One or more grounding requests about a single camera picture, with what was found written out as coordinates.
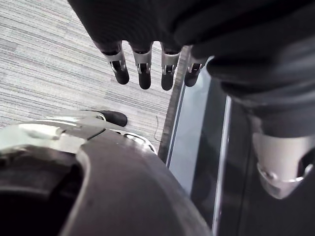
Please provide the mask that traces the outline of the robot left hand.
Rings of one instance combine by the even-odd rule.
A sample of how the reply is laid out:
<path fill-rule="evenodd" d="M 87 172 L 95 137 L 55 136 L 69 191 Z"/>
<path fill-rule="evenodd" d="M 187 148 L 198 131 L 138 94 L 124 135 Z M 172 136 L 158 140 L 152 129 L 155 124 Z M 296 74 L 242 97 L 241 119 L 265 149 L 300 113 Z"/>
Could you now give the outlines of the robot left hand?
<path fill-rule="evenodd" d="M 240 104 L 252 126 L 257 168 L 274 198 L 289 196 L 314 165 L 315 3 L 312 0 L 71 0 L 107 55 L 125 40 L 190 46 L 195 63 Z"/>

